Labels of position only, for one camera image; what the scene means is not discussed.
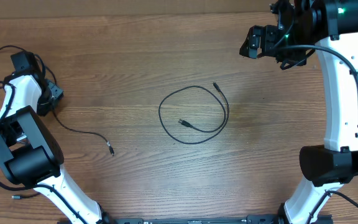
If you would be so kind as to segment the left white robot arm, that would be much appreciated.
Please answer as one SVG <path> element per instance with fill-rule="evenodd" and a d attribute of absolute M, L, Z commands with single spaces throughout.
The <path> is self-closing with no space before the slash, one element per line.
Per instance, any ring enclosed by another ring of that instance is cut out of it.
<path fill-rule="evenodd" d="M 64 156 L 41 117 L 53 111 L 63 90 L 46 79 L 40 57 L 22 50 L 11 55 L 14 72 L 2 81 L 0 110 L 0 187 L 33 189 L 47 197 L 70 223 L 111 223 L 65 169 Z"/>

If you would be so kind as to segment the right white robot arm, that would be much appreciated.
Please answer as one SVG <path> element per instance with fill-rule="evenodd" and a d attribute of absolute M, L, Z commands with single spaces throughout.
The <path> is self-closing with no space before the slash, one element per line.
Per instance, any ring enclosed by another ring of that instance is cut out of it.
<path fill-rule="evenodd" d="M 253 26 L 239 53 L 273 57 L 282 70 L 304 66 L 316 54 L 323 74 L 326 130 L 322 145 L 305 146 L 303 174 L 275 215 L 249 215 L 248 223 L 331 223 L 321 209 L 358 176 L 358 1 L 277 1 L 274 26 Z"/>

